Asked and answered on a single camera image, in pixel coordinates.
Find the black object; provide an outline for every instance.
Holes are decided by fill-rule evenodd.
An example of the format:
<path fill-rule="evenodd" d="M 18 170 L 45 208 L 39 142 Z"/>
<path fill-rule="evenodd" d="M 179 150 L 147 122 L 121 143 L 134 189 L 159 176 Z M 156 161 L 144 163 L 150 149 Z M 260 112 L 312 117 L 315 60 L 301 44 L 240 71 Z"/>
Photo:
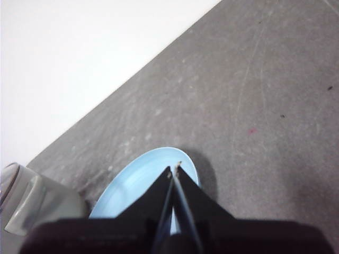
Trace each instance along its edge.
<path fill-rule="evenodd" d="M 170 236 L 172 208 L 180 234 Z M 315 227 L 288 221 L 238 220 L 210 199 L 179 166 L 167 167 L 115 219 L 70 219 L 37 227 L 31 253 L 333 253 Z"/>

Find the red speck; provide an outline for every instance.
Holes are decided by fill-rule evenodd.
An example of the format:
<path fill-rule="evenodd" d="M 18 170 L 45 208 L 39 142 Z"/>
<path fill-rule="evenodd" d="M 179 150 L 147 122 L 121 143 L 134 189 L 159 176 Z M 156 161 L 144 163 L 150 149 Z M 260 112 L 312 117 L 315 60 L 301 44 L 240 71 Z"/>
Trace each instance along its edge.
<path fill-rule="evenodd" d="M 253 133 L 255 133 L 255 132 L 257 132 L 257 129 L 256 128 L 250 128 L 249 130 L 248 130 L 248 135 L 252 135 Z"/>

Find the white wall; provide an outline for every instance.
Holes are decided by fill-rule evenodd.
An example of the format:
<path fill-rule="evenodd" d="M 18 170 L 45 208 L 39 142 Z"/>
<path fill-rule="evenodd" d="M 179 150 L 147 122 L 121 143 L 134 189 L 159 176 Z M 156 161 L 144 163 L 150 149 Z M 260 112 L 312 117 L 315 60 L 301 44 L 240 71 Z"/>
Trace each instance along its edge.
<path fill-rule="evenodd" d="M 220 0 L 2 0 L 1 168 L 26 165 Z"/>

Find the gray container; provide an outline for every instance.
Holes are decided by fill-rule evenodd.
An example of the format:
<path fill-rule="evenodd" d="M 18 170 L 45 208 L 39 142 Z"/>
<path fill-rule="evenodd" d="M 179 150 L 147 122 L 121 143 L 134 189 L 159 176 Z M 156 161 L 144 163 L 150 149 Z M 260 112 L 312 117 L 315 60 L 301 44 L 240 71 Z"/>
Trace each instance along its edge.
<path fill-rule="evenodd" d="M 74 190 L 17 163 L 1 172 L 0 206 L 2 254 L 19 253 L 31 229 L 41 223 L 88 216 Z"/>

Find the light blue dish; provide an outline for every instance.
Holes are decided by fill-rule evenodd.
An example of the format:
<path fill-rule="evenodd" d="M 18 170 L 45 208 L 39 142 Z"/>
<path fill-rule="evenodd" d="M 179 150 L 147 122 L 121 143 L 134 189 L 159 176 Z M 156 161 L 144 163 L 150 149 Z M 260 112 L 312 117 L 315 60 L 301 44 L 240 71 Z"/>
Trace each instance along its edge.
<path fill-rule="evenodd" d="M 200 186 L 197 170 L 185 152 L 173 147 L 157 148 L 132 161 L 114 178 L 100 196 L 90 218 L 118 216 L 146 192 L 167 166 L 173 172 L 179 161 L 185 172 Z"/>

